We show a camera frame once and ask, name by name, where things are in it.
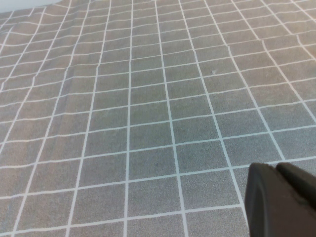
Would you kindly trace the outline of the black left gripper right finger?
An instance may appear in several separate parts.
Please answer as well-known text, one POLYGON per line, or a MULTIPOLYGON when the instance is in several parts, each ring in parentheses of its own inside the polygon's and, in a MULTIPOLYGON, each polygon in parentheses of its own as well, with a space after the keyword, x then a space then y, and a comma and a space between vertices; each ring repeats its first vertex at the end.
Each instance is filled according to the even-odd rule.
POLYGON ((303 197, 309 205, 316 208, 316 177, 290 163, 279 163, 276 170, 289 185, 303 197))

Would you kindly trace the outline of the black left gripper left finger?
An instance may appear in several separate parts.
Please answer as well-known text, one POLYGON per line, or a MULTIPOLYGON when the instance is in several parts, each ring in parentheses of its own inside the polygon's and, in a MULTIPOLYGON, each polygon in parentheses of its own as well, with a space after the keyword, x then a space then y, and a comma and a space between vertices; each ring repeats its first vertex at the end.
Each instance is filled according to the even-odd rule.
POLYGON ((268 164, 248 170, 245 211, 252 237, 314 237, 316 209, 268 164))

